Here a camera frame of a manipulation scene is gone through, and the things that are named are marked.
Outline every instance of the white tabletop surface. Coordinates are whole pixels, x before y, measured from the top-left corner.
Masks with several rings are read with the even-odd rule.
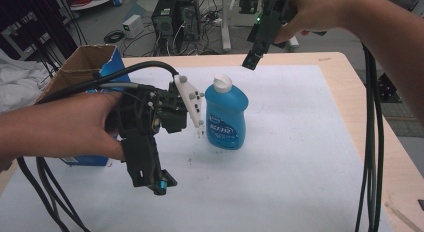
[[[216,148],[191,122],[180,133],[162,130],[156,136],[162,168],[179,183],[162,197],[132,188],[119,161],[69,167],[49,160],[89,229],[353,231],[362,162],[318,66],[178,71],[201,91],[224,73],[246,93],[245,144],[237,151]],[[171,76],[148,69],[131,79],[166,88]],[[4,231],[58,230],[20,171],[0,198],[0,224]],[[381,231],[391,231],[384,211]]]

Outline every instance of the white bottle cap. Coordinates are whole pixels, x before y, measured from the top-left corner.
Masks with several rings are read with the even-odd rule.
[[[214,78],[213,87],[215,88],[216,92],[227,93],[231,90],[233,82],[231,81],[230,77],[223,74],[216,74]]]

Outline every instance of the wire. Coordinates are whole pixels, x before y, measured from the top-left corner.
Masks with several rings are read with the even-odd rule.
[[[168,43],[168,40],[166,41],[166,51],[168,52],[168,56],[171,56],[171,54],[169,53],[169,43]]]
[[[41,99],[38,102],[38,104],[42,104],[42,103],[50,102],[50,101],[53,101],[53,100],[61,99],[61,98],[70,96],[72,94],[84,92],[88,89],[97,88],[100,84],[109,83],[111,80],[116,79],[120,76],[129,74],[129,73],[134,72],[134,71],[139,70],[139,69],[145,69],[145,68],[149,68],[149,67],[163,68],[163,69],[169,71],[172,74],[172,78],[174,78],[175,75],[178,75],[178,72],[172,66],[170,66],[169,64],[166,64],[164,62],[160,62],[160,61],[142,62],[142,63],[132,65],[130,67],[124,68],[122,70],[119,70],[119,71],[112,73],[110,75],[103,76],[99,79],[93,79],[93,80],[90,80],[90,81],[87,81],[87,82],[83,82],[83,83],[76,84],[76,85],[73,85],[71,87],[67,87],[65,89],[59,90],[59,91],[55,92],[54,94],[47,95],[46,97]]]
[[[177,36],[178,36],[178,33],[180,33],[180,30],[181,30],[181,28],[183,28],[184,27],[184,24],[186,23],[186,21],[184,21],[181,25],[180,25],[180,28],[178,28],[178,30],[177,30],[177,33],[175,34],[175,36],[174,36],[174,41],[172,42],[172,52],[174,53],[174,54],[177,54],[177,53],[175,53],[175,40],[177,39]]]
[[[64,0],[60,0],[60,2],[62,3],[63,7],[66,9],[66,12],[69,15],[69,17],[71,18],[71,21],[70,22],[72,22],[72,24],[74,24],[74,26],[75,26],[75,29],[76,29],[76,32],[77,32],[77,35],[78,35],[78,39],[79,39],[80,45],[83,44],[81,38],[84,40],[84,43],[87,45],[88,44],[87,43],[87,39],[85,38],[84,33],[81,30],[81,27],[79,26],[77,20],[75,19],[74,14],[73,14],[73,12],[71,10],[71,7]]]
[[[108,44],[114,44],[121,39],[125,38],[125,32],[122,30],[114,30],[109,32],[104,38],[103,41]]]
[[[111,90],[111,91],[115,91],[115,92],[119,92],[119,93],[125,94],[125,95],[127,95],[127,96],[129,96],[129,97],[131,97],[131,98],[133,98],[133,99],[135,99],[135,100],[137,100],[138,102],[143,103],[143,100],[141,100],[140,98],[138,98],[137,96],[135,96],[135,95],[133,95],[133,94],[130,94],[130,93],[126,92],[125,90],[119,90],[119,89],[116,89],[116,88],[113,88],[113,87],[108,88],[108,90]]]
[[[49,196],[54,198],[54,201],[56,201],[60,207],[65,211],[66,214],[68,214],[68,216],[75,221],[76,224],[78,224],[78,226],[80,226],[84,231],[88,232],[89,230],[84,226],[84,224],[82,223],[81,219],[79,218],[77,212],[73,209],[72,204],[69,202],[68,198],[66,197],[66,195],[64,193],[61,193],[61,195],[64,197],[64,200],[66,201],[66,203],[68,204],[68,206],[70,207],[70,209],[68,209],[65,204],[62,202],[62,200],[58,197],[58,195],[56,194],[56,192],[53,190],[53,187],[50,185],[48,179],[47,179],[47,170],[50,171],[46,161],[44,158],[42,157],[37,157],[36,158],[37,161],[37,169],[38,169],[38,174],[40,176],[40,180],[44,186],[44,189],[47,191],[47,193],[49,194]]]
[[[149,35],[149,34],[153,34],[154,32],[149,32],[149,33],[147,33],[147,34],[143,34],[143,35],[141,35],[141,33],[143,33],[143,31],[141,31],[140,32],[140,34],[138,34],[126,47],[125,47],[125,49],[122,51],[122,56],[123,57],[125,57],[125,51],[127,51],[127,49],[134,43],[134,42],[136,42],[137,40],[139,40],[139,39],[141,39],[141,38],[143,38],[144,36],[146,36],[146,35]]]
[[[154,50],[147,51],[146,53],[144,53],[144,54],[142,54],[142,55],[140,55],[140,56],[133,56],[133,57],[151,57],[151,56],[152,56],[153,51],[154,51]]]
[[[215,3],[215,0],[212,0],[213,4],[215,5],[215,11],[218,11],[218,6]]]
[[[159,40],[160,40],[161,34],[162,34],[162,33],[159,31],[158,38],[157,38],[157,40],[156,40],[155,44],[153,45],[152,53],[153,53],[154,51],[156,51],[156,50],[157,50],[157,46],[159,45]]]
[[[49,213],[50,217],[56,222],[57,225],[59,225],[60,229],[62,231],[68,232],[68,228],[66,225],[56,216],[53,208],[51,207],[46,195],[43,192],[43,189],[38,184],[37,180],[34,178],[34,176],[31,174],[31,171],[28,169],[28,166],[25,163],[25,160],[23,157],[17,158],[18,165],[22,170],[22,173],[25,175],[25,177],[28,179],[28,181],[32,184],[35,191],[37,192],[38,196],[40,197],[41,201],[43,202],[44,206],[47,209],[47,212]]]
[[[384,162],[384,130],[380,104],[380,94],[378,91],[376,62],[371,52],[364,46],[366,63],[366,95],[367,95],[367,126],[364,170],[362,176],[361,193],[359,198],[359,208],[356,218],[355,231],[359,231],[362,208],[367,190],[368,208],[368,231],[376,232],[379,228],[381,215],[381,198],[383,185],[383,162]],[[375,163],[375,117],[377,118],[378,132],[378,165]]]

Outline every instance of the black mount bracket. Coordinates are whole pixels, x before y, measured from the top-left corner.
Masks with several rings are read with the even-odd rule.
[[[162,170],[154,135],[162,126],[168,133],[187,126],[187,109],[175,86],[160,90],[149,85],[127,88],[118,103],[117,123],[127,171],[134,187],[147,186],[165,195],[177,181]]]

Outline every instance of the white cloth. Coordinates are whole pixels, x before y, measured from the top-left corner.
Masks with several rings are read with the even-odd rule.
[[[48,75],[42,63],[13,60],[0,50],[0,113],[33,104]]]

